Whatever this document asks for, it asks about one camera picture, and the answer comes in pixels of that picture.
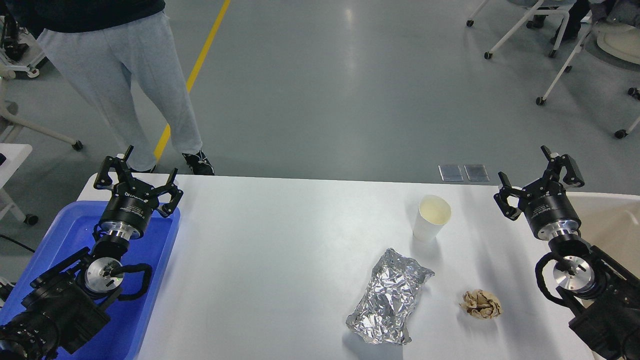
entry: crumpled brown paper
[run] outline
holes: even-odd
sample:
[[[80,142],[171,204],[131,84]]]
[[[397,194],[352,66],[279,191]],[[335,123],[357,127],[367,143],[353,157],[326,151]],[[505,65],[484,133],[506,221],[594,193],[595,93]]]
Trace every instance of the crumpled brown paper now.
[[[489,291],[475,289],[467,291],[462,299],[465,301],[460,304],[467,314],[478,319],[492,319],[502,314],[500,300]]]

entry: chair leg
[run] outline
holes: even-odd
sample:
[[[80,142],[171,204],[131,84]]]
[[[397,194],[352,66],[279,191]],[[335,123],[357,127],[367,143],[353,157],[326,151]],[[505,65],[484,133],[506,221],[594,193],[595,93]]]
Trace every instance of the chair leg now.
[[[613,135],[616,138],[622,139],[625,136],[629,135],[634,130],[634,128],[638,125],[638,123],[640,123],[640,117],[638,117],[636,121],[634,121],[634,123],[631,124],[631,126],[629,126],[629,129],[618,130]]]
[[[538,104],[538,105],[544,105],[545,104],[545,102],[547,101],[547,97],[549,96],[549,93],[551,92],[551,90],[553,90],[554,86],[556,85],[556,83],[558,82],[558,80],[560,79],[562,74],[564,74],[564,72],[567,69],[567,67],[569,67],[569,64],[573,60],[573,57],[575,55],[577,55],[582,50],[582,46],[584,45],[584,42],[585,42],[585,40],[587,39],[587,37],[589,36],[590,33],[591,33],[591,29],[589,29],[589,31],[585,32],[585,34],[583,34],[582,37],[580,37],[580,41],[578,41],[578,44],[576,44],[575,47],[573,48],[573,51],[571,52],[571,55],[569,55],[569,57],[564,62],[564,65],[562,66],[562,68],[560,69],[558,74],[556,75],[556,78],[551,83],[551,86],[549,86],[549,89],[547,89],[547,92],[545,92],[545,95],[543,95],[543,96],[541,96],[541,97],[536,99],[536,104]]]
[[[469,17],[467,24],[469,24],[469,22],[472,22],[473,24],[473,20],[474,17],[476,17],[476,15],[480,12],[480,10],[482,10],[482,8],[484,8],[484,6],[489,2],[489,0],[483,0],[483,2],[480,4],[480,6],[478,6],[478,8],[473,12],[473,14],[471,14],[471,16]]]
[[[529,20],[530,17],[533,16],[533,14],[536,12],[536,10],[538,10],[538,8],[542,5],[542,3],[544,3],[545,0],[538,0],[538,2],[531,7],[531,9],[527,10],[527,12],[524,14],[524,16],[518,20],[518,22],[511,28],[511,30],[509,30],[509,32],[507,32],[502,39],[500,39],[500,41],[498,41],[497,44],[495,44],[491,50],[487,51],[484,54],[484,58],[485,59],[490,59],[491,55],[493,55],[494,52],[496,52],[500,46],[502,46],[504,44],[504,42],[506,42],[507,40],[509,40],[509,38],[513,35],[513,33],[515,33],[518,28],[520,28],[520,26],[522,26],[522,24],[524,24],[525,22],[527,22],[527,20]]]
[[[556,37],[556,43],[554,44],[554,50],[558,50],[560,48],[560,43],[562,42],[562,37],[564,36],[564,31],[566,30],[566,26],[569,23],[569,11],[560,12],[556,10],[557,14],[562,15],[562,24],[560,25],[560,30],[558,31],[558,36]]]
[[[6,97],[6,91],[7,91],[6,80],[3,79],[3,78],[0,78],[0,104],[4,104],[4,99]],[[31,130],[37,131],[37,132],[42,133],[42,134],[47,135],[47,136],[51,136],[52,138],[58,139],[58,140],[60,140],[62,142],[69,143],[77,151],[82,149],[82,143],[79,140],[70,138],[67,135],[63,135],[63,134],[57,133],[57,132],[55,132],[53,130],[47,129],[44,126],[40,126],[38,124],[34,124],[32,122],[24,120],[24,119],[22,119],[22,118],[20,118],[20,117],[18,117],[16,115],[10,113],[9,110],[7,110],[4,106],[0,106],[0,116],[2,116],[8,122],[10,122],[13,125],[15,125],[15,127],[13,128],[15,130],[15,132],[12,131],[10,133],[12,141],[13,141],[13,139],[15,139],[15,137],[17,136],[17,132],[22,127],[28,127]]]
[[[16,219],[23,221],[26,215],[18,208],[13,199],[6,193],[4,189],[0,189],[0,202],[4,204],[2,210],[0,210],[0,218],[4,217],[4,214],[11,212]]]
[[[11,131],[9,131],[3,142],[13,143],[15,141],[15,138],[18,137],[18,134],[20,134],[20,130],[22,130],[23,128],[24,126],[22,125],[13,124],[13,128],[11,129]]]

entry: person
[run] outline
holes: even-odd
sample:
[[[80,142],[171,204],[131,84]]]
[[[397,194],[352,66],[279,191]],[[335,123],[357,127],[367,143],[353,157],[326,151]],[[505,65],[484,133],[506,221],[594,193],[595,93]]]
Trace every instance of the person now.
[[[4,0],[62,76],[102,116],[129,166],[156,167],[131,95],[134,78],[169,123],[174,148],[196,175],[214,175],[175,50],[164,0]]]
[[[582,27],[580,22],[587,16],[590,10],[592,11],[592,22],[595,24],[611,12],[615,3],[616,0],[577,0],[569,9],[569,21],[566,23],[566,30],[564,31],[561,42],[578,38],[578,33]],[[534,15],[533,27],[538,29],[542,28],[546,17],[546,15]],[[551,44],[556,43],[559,32],[560,27],[556,30],[554,37],[549,40]]]

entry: gray floor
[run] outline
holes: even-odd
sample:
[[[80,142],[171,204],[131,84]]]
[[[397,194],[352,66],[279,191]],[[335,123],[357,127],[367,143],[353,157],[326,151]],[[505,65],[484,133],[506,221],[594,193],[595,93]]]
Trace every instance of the gray floor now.
[[[186,76],[222,3],[168,1]],[[231,0],[191,92],[216,173],[441,183],[438,164],[484,164],[488,184],[503,170],[524,185],[541,175],[539,147],[547,145],[577,160],[582,190],[639,195],[640,134],[612,133],[640,114],[640,102],[626,95],[640,73],[586,51],[547,105],[536,106],[572,48],[546,57],[559,19],[523,27],[486,61],[483,53],[523,11],[493,1],[467,28],[478,3]],[[159,112],[139,88],[134,95],[149,138],[158,139]],[[0,233],[35,247],[104,156],[124,149],[51,64],[39,78],[12,81],[8,98],[23,117],[85,144],[76,152],[30,130],[17,140],[33,152],[5,188],[40,222],[6,216]],[[172,167],[188,172],[169,145],[159,170]],[[0,241],[0,275],[17,280],[28,255]]]

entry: white table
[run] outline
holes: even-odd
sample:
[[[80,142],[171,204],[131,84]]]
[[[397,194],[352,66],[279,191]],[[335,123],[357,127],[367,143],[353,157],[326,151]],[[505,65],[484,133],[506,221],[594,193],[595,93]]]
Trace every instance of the white table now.
[[[2,219],[7,212],[11,211],[16,219],[25,221],[24,213],[18,208],[18,205],[15,204],[3,187],[15,171],[18,170],[27,156],[31,154],[31,150],[31,145],[0,143],[0,154],[6,156],[6,160],[0,165],[0,219]]]
[[[156,185],[166,176],[139,174]],[[177,181],[180,229],[139,360],[593,359],[568,328],[570,311],[536,287],[534,266],[547,244],[524,217],[511,222],[500,214],[495,186]],[[92,184],[79,200],[109,199]],[[428,245],[412,240],[426,193],[453,212]],[[366,344],[344,324],[388,247],[436,273],[410,318],[413,341],[403,347]],[[458,307],[464,291],[476,288],[500,298],[501,317],[478,320]]]

